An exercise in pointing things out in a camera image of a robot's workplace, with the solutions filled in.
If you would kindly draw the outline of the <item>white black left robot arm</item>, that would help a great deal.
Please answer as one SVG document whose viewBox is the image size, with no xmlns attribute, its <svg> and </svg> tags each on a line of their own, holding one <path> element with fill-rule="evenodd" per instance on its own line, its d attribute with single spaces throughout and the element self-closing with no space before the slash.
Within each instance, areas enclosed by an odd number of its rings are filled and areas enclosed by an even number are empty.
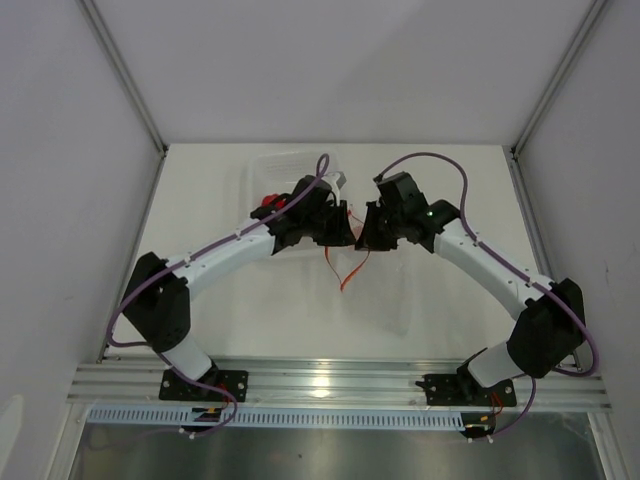
<svg viewBox="0 0 640 480">
<path fill-rule="evenodd" d="M 269 258 L 308 238 L 319 246 L 356 242 L 341 198 L 343 172 L 307 175 L 290 194 L 281 194 L 253 212 L 239 231 L 183 258 L 149 252 L 138 259 L 122 314 L 147 346 L 182 374 L 182 388 L 197 400 L 216 390 L 214 362 L 191 334 L 191 302 L 223 276 Z"/>
</svg>

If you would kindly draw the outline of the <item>red bell pepper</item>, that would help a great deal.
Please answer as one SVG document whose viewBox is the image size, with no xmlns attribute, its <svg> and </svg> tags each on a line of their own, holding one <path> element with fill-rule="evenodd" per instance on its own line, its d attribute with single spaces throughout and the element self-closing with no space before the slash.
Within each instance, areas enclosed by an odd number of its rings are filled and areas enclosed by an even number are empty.
<svg viewBox="0 0 640 480">
<path fill-rule="evenodd" d="M 271 206 L 275 209 L 281 209 L 286 205 L 288 195 L 287 194 L 271 194 L 265 196 L 261 202 L 262 207 Z"/>
</svg>

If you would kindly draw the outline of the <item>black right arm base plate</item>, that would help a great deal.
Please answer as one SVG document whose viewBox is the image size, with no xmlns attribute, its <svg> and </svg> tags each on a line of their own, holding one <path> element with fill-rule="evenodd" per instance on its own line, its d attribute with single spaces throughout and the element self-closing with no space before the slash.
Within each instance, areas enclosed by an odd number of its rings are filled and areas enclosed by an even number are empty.
<svg viewBox="0 0 640 480">
<path fill-rule="evenodd" d="M 517 397 L 511 380 L 482 387 L 471 377 L 457 374 L 425 374 L 415 382 L 429 406 L 515 407 Z"/>
</svg>

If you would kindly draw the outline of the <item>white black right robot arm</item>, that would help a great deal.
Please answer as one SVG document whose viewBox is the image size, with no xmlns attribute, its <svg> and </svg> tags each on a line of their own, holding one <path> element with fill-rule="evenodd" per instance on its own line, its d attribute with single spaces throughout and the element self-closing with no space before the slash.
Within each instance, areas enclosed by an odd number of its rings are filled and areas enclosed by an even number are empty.
<svg viewBox="0 0 640 480">
<path fill-rule="evenodd" d="M 419 245 L 476 281 L 515 322 L 507 340 L 457 369 L 456 389 L 464 401 L 481 402 L 504 380 L 543 378 L 584 342 L 584 304 L 575 282 L 528 275 L 480 239 L 462 206 L 428 202 L 407 172 L 374 182 L 379 198 L 367 205 L 357 249 L 391 251 L 400 240 Z"/>
</svg>

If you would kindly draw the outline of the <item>clear zip bag red zipper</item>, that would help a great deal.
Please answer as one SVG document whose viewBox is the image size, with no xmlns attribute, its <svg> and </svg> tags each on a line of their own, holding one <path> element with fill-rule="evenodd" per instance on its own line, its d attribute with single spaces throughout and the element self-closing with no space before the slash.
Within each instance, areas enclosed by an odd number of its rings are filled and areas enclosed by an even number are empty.
<svg viewBox="0 0 640 480">
<path fill-rule="evenodd" d="M 337 279 L 338 304 L 350 323 L 394 337 L 406 335 L 408 276 L 400 251 L 326 247 L 324 260 Z"/>
</svg>

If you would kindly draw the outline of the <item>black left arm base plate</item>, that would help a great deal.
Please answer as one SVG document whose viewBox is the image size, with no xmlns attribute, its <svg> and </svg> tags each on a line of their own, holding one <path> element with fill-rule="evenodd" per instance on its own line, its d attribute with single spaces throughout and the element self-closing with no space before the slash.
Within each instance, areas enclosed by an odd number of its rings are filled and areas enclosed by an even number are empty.
<svg viewBox="0 0 640 480">
<path fill-rule="evenodd" d="M 249 372 L 246 370 L 220 370 L 213 368 L 198 380 L 208 388 L 195 385 L 194 381 L 182 379 L 169 369 L 163 373 L 158 398 L 162 401 L 182 402 L 230 402 L 222 391 L 232 395 L 238 403 L 243 403 L 249 386 Z"/>
</svg>

